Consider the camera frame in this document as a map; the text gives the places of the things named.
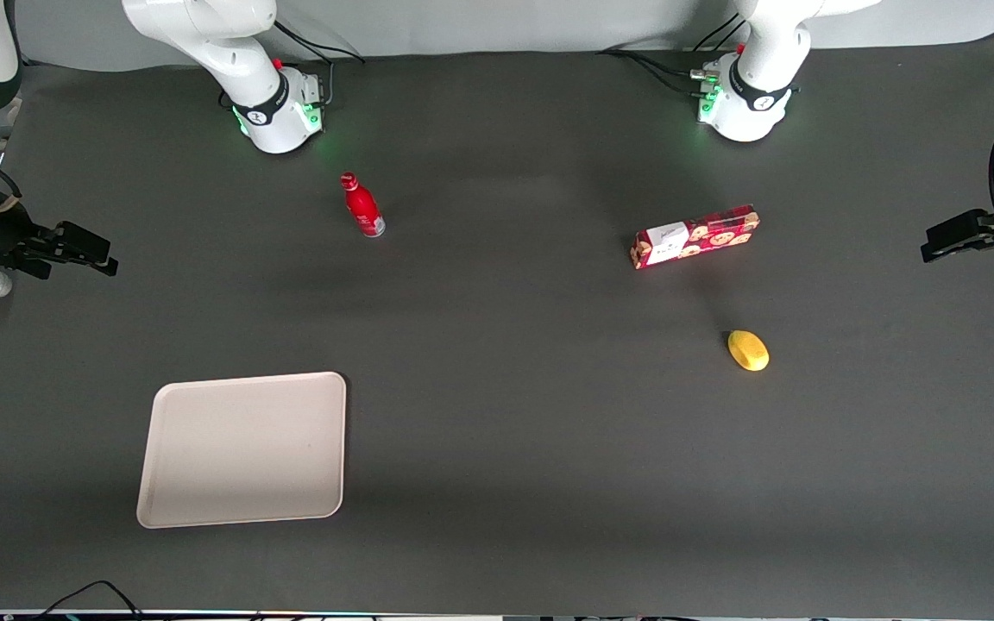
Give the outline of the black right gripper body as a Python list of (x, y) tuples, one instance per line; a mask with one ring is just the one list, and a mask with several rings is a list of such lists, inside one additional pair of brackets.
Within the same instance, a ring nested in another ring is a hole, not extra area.
[(36, 279), (48, 279), (53, 230), (33, 223), (24, 207), (16, 204), (0, 213), (0, 270), (13, 270)]

